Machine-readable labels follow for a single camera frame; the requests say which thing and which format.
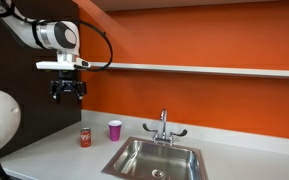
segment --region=sink basin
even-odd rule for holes
[[[129,137],[102,172],[122,179],[207,180],[199,149]]]

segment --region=faucet handle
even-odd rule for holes
[[[145,131],[155,132],[154,135],[153,135],[153,140],[155,141],[155,139],[158,137],[158,130],[150,130],[150,129],[148,129],[145,123],[143,124],[143,128],[145,129]]]
[[[171,136],[174,135],[174,136],[180,136],[180,137],[183,137],[186,134],[187,134],[187,130],[186,129],[184,129],[181,134],[176,134],[176,133],[173,133],[173,132],[170,133]]]
[[[148,129],[145,123],[143,124],[143,128],[145,129],[145,131],[148,131],[148,132],[156,132],[156,133],[158,132],[158,130],[150,130],[150,129]]]

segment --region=pink cup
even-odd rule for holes
[[[122,122],[119,120],[113,120],[108,123],[110,127],[110,139],[111,141],[118,141],[120,139]]]

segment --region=sink drain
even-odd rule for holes
[[[164,175],[165,175],[164,172],[161,171],[161,170],[154,169],[154,170],[152,171],[152,176],[153,176],[153,177],[156,177],[156,178],[163,178]]]

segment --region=black wall panel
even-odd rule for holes
[[[78,18],[78,7],[70,0],[14,2],[29,18]],[[44,58],[56,61],[56,51],[21,47],[0,21],[0,90],[18,102],[22,115],[18,132],[2,148],[2,156],[81,120],[74,94],[64,94],[60,104],[52,99],[49,83],[58,79],[58,73],[36,69],[35,62]]]

